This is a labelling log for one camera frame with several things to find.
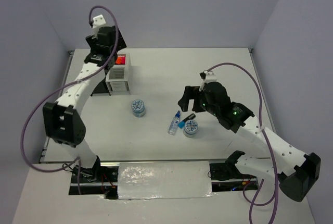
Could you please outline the black slotted organizer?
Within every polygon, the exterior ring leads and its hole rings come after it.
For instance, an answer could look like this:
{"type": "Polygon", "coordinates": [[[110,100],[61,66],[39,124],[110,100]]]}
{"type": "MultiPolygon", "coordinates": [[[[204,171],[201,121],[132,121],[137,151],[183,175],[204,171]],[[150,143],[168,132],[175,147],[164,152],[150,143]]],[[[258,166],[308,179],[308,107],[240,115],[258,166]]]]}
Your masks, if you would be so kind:
{"type": "Polygon", "coordinates": [[[96,85],[91,96],[110,96],[109,85],[106,83],[106,75],[108,71],[101,71],[91,78],[91,81],[96,85]]]}

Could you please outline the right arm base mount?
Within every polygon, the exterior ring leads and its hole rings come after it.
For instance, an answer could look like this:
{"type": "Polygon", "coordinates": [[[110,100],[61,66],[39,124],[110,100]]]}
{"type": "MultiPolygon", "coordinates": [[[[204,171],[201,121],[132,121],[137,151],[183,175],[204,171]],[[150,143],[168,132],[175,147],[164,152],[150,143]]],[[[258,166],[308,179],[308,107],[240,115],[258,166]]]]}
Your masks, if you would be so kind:
{"type": "Polygon", "coordinates": [[[212,192],[257,190],[258,180],[253,175],[241,173],[237,168],[245,152],[235,151],[224,162],[209,162],[207,176],[211,179],[212,192]]]}

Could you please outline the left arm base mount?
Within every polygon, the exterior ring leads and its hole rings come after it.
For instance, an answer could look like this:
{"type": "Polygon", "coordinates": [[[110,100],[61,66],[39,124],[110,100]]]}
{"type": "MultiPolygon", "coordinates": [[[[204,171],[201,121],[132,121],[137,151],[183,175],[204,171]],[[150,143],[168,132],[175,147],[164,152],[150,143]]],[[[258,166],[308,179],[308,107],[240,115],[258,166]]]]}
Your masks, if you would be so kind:
{"type": "Polygon", "coordinates": [[[80,174],[79,185],[77,168],[74,168],[69,185],[69,195],[99,195],[107,200],[117,200],[119,166],[101,167],[96,179],[80,174]]]}

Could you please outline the clear blue spray bottle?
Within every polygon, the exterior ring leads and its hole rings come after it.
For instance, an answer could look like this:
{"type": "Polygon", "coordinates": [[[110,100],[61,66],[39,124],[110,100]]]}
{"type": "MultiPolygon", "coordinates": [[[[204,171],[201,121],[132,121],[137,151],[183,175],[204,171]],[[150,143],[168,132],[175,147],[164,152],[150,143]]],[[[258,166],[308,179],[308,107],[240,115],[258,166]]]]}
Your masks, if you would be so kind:
{"type": "Polygon", "coordinates": [[[176,130],[177,130],[177,125],[180,121],[180,115],[181,115],[181,112],[177,111],[177,113],[175,114],[174,118],[172,119],[172,121],[170,123],[169,129],[168,129],[168,134],[175,135],[176,130]]]}

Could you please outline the blue white jar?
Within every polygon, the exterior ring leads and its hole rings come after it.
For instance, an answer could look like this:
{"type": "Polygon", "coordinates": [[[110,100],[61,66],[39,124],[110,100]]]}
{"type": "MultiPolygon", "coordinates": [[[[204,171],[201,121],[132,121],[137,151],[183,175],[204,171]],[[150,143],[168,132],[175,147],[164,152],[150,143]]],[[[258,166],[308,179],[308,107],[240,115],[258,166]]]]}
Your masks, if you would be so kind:
{"type": "Polygon", "coordinates": [[[146,112],[145,104],[141,99],[133,100],[131,103],[131,109],[135,117],[142,117],[146,112]]]}
{"type": "Polygon", "coordinates": [[[188,138],[193,138],[198,132],[198,123],[195,120],[187,120],[183,127],[183,134],[188,138]]]}

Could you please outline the blue highlighter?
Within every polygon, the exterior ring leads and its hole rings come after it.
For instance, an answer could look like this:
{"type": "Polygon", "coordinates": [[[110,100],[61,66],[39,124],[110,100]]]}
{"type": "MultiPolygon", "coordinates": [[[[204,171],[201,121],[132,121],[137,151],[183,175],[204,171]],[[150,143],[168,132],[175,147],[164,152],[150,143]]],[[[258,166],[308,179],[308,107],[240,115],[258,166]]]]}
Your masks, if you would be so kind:
{"type": "Polygon", "coordinates": [[[190,114],[186,118],[184,118],[181,122],[178,123],[178,127],[182,129],[185,125],[185,123],[189,120],[195,119],[196,115],[195,114],[190,114]]]}

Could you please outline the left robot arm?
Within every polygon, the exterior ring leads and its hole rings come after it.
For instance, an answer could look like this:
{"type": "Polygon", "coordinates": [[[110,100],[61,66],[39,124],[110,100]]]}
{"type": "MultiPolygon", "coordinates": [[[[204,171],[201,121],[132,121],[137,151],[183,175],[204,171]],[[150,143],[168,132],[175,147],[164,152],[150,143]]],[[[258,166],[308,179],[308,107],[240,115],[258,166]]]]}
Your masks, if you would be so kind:
{"type": "Polygon", "coordinates": [[[91,50],[74,85],[55,102],[44,104],[43,117],[47,137],[73,158],[79,158],[80,175],[95,182],[102,175],[100,159],[85,140],[86,126],[81,113],[88,98],[115,65],[117,52],[126,48],[126,43],[116,26],[102,26],[96,34],[87,36],[86,41],[91,50]]]}

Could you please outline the white slotted organizer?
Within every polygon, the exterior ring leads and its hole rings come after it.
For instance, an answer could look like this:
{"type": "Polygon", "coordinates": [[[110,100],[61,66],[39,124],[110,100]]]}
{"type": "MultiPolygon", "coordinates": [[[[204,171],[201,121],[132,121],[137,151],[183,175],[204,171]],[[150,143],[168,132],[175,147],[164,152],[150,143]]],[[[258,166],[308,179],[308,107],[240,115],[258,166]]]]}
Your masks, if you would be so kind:
{"type": "Polygon", "coordinates": [[[106,83],[109,85],[111,95],[131,93],[132,65],[130,54],[125,53],[126,64],[116,65],[106,75],[106,83]]]}

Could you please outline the silver tape covered plate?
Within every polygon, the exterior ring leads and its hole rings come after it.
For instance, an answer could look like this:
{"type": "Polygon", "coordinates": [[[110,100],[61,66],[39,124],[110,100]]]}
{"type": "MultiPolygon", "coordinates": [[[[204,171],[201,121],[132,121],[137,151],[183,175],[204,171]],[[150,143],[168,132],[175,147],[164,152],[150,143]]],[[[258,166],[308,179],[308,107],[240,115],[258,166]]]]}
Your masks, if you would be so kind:
{"type": "Polygon", "coordinates": [[[118,198],[151,200],[213,195],[207,161],[121,163],[118,198]]]}

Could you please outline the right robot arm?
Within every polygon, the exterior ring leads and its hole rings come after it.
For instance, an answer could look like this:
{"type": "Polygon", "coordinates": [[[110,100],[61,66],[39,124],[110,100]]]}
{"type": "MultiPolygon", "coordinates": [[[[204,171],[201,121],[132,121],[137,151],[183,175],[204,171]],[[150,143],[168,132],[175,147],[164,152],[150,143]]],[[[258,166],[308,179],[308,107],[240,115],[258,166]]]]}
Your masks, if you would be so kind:
{"type": "Polygon", "coordinates": [[[219,82],[209,82],[203,87],[186,86],[178,101],[183,112],[189,101],[196,113],[208,112],[221,126],[242,136],[255,147],[272,150],[274,161],[253,158],[244,151],[234,151],[225,162],[225,170],[232,178],[253,175],[277,182],[281,191],[291,200],[301,202],[319,178],[321,159],[315,153],[293,147],[271,129],[261,127],[258,117],[245,105],[230,100],[226,88],[219,82]]]}

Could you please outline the orange highlighter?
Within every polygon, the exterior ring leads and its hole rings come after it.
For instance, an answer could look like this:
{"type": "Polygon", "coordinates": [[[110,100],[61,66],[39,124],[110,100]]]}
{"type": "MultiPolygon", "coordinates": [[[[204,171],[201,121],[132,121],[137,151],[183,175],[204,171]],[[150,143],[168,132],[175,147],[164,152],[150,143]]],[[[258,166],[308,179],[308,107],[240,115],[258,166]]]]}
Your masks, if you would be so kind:
{"type": "Polygon", "coordinates": [[[126,64],[126,55],[118,55],[117,60],[115,62],[116,65],[125,65],[126,64]]]}

